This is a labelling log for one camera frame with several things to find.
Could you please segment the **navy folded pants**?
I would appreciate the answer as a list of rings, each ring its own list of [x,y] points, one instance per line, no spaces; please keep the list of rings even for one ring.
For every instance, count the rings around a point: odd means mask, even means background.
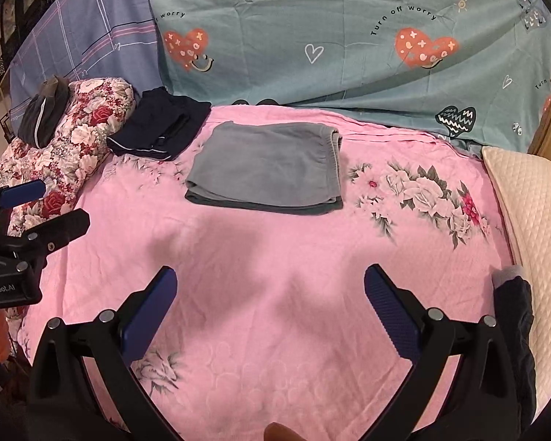
[[[174,160],[194,141],[211,108],[208,101],[174,96],[164,87],[145,91],[122,128],[108,136],[107,146],[117,156]]]

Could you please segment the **dark navy garment at edge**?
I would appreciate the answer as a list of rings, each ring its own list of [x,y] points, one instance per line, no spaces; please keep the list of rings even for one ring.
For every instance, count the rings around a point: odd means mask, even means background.
[[[519,433],[523,434],[537,410],[536,363],[530,350],[534,320],[532,288],[520,265],[495,271],[491,282],[495,316],[511,359],[519,405]]]

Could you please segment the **blue plaid pillow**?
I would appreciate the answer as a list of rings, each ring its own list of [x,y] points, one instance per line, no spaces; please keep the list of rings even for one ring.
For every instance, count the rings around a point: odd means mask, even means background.
[[[149,0],[55,0],[8,67],[12,127],[53,75],[122,78],[137,93],[160,87],[158,49]]]

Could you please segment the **cream quilted cushion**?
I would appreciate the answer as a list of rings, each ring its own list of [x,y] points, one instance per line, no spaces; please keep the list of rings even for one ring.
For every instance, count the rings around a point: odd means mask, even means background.
[[[533,294],[530,350],[536,362],[537,412],[551,401],[551,161],[484,147],[482,156],[505,220],[512,261]]]

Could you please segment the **teal heart-print pillow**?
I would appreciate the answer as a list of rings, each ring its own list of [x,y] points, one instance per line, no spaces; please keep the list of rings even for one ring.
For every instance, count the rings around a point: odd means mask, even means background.
[[[551,108],[541,0],[150,0],[169,91],[324,108],[527,151]]]

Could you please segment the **red floral quilt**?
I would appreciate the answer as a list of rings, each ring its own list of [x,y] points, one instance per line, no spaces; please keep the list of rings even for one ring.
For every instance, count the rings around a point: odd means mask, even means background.
[[[0,158],[0,187],[40,179],[46,194],[11,211],[7,234],[26,230],[71,211],[84,183],[110,153],[108,136],[135,108],[132,86],[121,78],[70,84],[70,100],[51,141],[34,148],[18,137]]]

